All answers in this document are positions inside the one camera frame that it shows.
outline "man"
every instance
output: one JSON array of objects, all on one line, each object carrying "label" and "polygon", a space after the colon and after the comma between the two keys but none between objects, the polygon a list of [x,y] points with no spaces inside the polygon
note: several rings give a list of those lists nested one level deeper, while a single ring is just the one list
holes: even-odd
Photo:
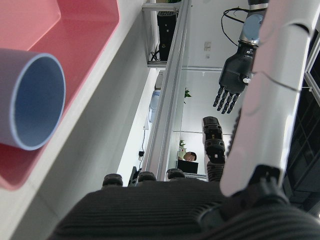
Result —
[{"label": "man", "polygon": [[193,151],[188,151],[184,147],[179,146],[178,160],[185,160],[188,162],[194,162],[197,160],[197,155]]}]

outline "blue cup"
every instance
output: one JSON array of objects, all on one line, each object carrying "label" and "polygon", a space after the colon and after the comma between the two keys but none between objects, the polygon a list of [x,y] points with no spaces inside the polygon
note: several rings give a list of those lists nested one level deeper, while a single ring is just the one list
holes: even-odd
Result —
[{"label": "blue cup", "polygon": [[0,143],[35,150],[53,135],[66,99],[65,76],[51,54],[0,48]]}]

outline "cable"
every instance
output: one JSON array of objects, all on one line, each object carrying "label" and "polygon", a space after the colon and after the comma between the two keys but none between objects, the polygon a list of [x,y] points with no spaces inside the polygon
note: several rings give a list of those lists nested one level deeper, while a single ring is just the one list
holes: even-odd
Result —
[{"label": "cable", "polygon": [[240,7],[230,8],[230,9],[225,10],[225,11],[223,12],[222,17],[221,17],[221,28],[222,28],[222,31],[223,31],[224,35],[225,35],[234,45],[238,46],[238,45],[237,45],[234,41],[232,41],[231,38],[226,34],[225,29],[224,29],[224,24],[223,24],[223,18],[224,18],[224,16],[226,16],[227,18],[232,19],[232,20],[237,21],[237,22],[242,23],[242,24],[244,23],[244,21],[241,21],[241,20],[239,20],[239,19],[237,19],[237,18],[234,18],[234,17],[232,17],[232,16],[229,16],[228,13],[229,13],[230,11],[244,11],[244,12],[248,13],[249,10],[248,10],[248,9],[243,9],[243,8],[240,8]]},{"label": "cable", "polygon": [[146,130],[143,131],[143,140],[142,140],[142,151],[144,152],[144,142],[145,142]]},{"label": "cable", "polygon": [[[143,140],[142,140],[142,151],[143,151],[143,152],[145,151],[145,150],[144,150],[145,137],[146,137],[146,130],[143,131]],[[143,154],[142,159],[141,159],[140,164],[139,164],[139,170],[141,169],[141,163],[142,163],[143,160],[144,160],[144,156],[145,156],[145,155]]]},{"label": "cable", "polygon": [[151,52],[151,55],[152,55],[151,61],[152,61],[153,59],[156,60],[156,61],[158,61],[157,54],[159,53],[160,50],[157,51],[157,48],[158,48],[158,43],[157,43],[156,46],[155,46],[154,54],[153,54],[153,52]]},{"label": "cable", "polygon": [[222,22],[222,19],[224,18],[224,15],[222,15],[221,17],[221,28],[222,28],[222,32],[224,33],[224,35],[236,46],[238,46],[234,41],[231,40],[231,38],[226,34],[225,30],[224,30],[224,24]]}]

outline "red shelf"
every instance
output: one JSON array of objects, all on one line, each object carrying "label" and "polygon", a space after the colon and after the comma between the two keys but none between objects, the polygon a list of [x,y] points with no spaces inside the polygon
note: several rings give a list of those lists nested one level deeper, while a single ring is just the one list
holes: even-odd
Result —
[{"label": "red shelf", "polygon": [[[59,60],[66,81],[64,115],[118,26],[117,0],[7,2],[0,3],[0,32],[6,36],[0,48],[50,53]],[[45,147],[25,151],[0,144],[0,186],[21,187]]]}]

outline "white wall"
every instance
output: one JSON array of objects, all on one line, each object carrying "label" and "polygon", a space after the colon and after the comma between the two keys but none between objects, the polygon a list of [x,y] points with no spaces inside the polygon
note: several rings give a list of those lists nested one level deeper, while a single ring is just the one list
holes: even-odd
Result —
[{"label": "white wall", "polygon": [[133,166],[137,165],[137,170],[139,170],[137,159],[139,158],[139,151],[142,151],[143,143],[144,151],[146,151],[145,146],[148,142],[150,130],[146,130],[146,132],[144,132],[144,125],[146,122],[146,117],[149,113],[149,104],[152,93],[155,89],[158,73],[159,71],[157,71],[155,68],[150,69],[138,108],[134,116],[129,136],[123,150],[121,161],[116,172],[122,176],[123,186],[128,185]]},{"label": "white wall", "polygon": [[106,174],[117,172],[149,74],[145,36],[140,13],[12,240],[44,239],[76,202],[101,188]]}]

